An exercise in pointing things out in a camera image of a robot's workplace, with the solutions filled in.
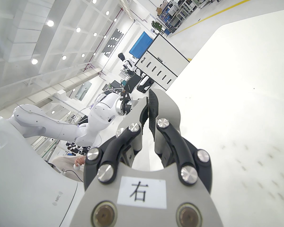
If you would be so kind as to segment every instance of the yellow floor line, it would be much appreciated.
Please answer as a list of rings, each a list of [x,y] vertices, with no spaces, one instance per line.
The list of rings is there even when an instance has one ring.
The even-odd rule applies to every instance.
[[[226,9],[224,9],[224,10],[221,10],[221,11],[215,13],[215,14],[212,14],[211,16],[208,16],[208,17],[206,17],[205,19],[200,20],[200,21],[198,21],[197,23],[192,24],[192,25],[190,25],[189,27],[187,27],[187,28],[185,28],[185,29],[183,29],[183,30],[181,30],[181,31],[179,31],[179,32],[177,32],[177,33],[175,33],[175,34],[173,34],[171,37],[173,37],[174,35],[176,35],[176,34],[178,34],[178,33],[181,33],[182,31],[184,31],[184,30],[186,30],[186,29],[188,29],[188,28],[190,28],[190,27],[192,27],[192,26],[197,25],[198,23],[201,23],[201,22],[207,20],[208,18],[211,18],[211,17],[213,17],[213,16],[215,16],[215,15],[217,15],[217,14],[221,14],[221,13],[223,13],[223,12],[229,10],[229,9],[232,9],[232,8],[234,8],[234,7],[236,7],[236,6],[239,6],[239,5],[241,5],[241,4],[243,4],[243,3],[247,2],[247,1],[250,1],[250,0],[243,0],[243,1],[241,1],[241,2],[239,2],[239,3],[237,3],[237,4],[235,4],[235,5],[232,5],[232,6],[226,8]]]

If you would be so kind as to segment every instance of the white cabinet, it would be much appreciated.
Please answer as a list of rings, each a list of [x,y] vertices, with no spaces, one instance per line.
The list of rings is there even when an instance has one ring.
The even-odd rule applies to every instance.
[[[135,66],[167,90],[188,63],[178,50],[158,35]]]

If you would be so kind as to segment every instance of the metal screw head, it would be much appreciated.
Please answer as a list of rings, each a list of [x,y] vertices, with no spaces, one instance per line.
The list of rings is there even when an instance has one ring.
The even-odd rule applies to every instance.
[[[207,163],[209,161],[209,154],[205,150],[202,150],[202,149],[198,150],[197,156],[199,160],[203,163]]]
[[[96,214],[99,226],[110,226],[114,220],[114,211],[109,205],[100,206]]]
[[[96,147],[89,149],[86,154],[87,159],[90,161],[95,160],[98,156],[99,156],[99,149]]]
[[[123,131],[124,131],[123,127],[119,128],[116,132],[116,137],[119,137],[121,135],[121,133],[123,133]]]
[[[158,120],[157,124],[160,128],[166,128],[169,126],[169,121],[165,118],[162,118]]]
[[[92,223],[94,227],[113,227],[117,219],[117,209],[109,201],[98,204],[92,212]]]
[[[132,132],[132,133],[136,133],[137,131],[139,131],[140,126],[138,123],[131,123],[128,127],[128,129]]]
[[[179,227],[200,227],[202,223],[200,212],[190,203],[185,203],[178,208],[176,220]]]
[[[114,168],[110,164],[101,165],[98,169],[98,180],[100,182],[107,182],[114,175]]]
[[[181,169],[181,177],[186,183],[194,184],[198,180],[198,173],[194,167],[184,166]]]

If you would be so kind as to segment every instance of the chinese character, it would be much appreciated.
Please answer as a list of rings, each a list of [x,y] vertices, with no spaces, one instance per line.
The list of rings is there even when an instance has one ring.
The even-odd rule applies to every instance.
[[[133,194],[135,194],[135,201],[136,200],[141,200],[141,201],[145,202],[145,193],[146,193],[146,191],[138,191],[138,188],[139,188],[139,186],[148,187],[148,185],[141,185],[141,181],[139,181],[139,183],[137,185],[132,184],[132,186],[136,186],[137,188],[135,189],[135,191],[129,197],[131,198],[133,196]],[[143,198],[137,198],[137,194],[138,193],[143,193]]]

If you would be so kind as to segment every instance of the human hand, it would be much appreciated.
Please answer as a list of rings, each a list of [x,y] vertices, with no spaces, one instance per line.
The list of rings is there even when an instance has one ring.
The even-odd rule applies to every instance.
[[[85,156],[81,156],[75,159],[75,166],[84,165],[85,164]]]

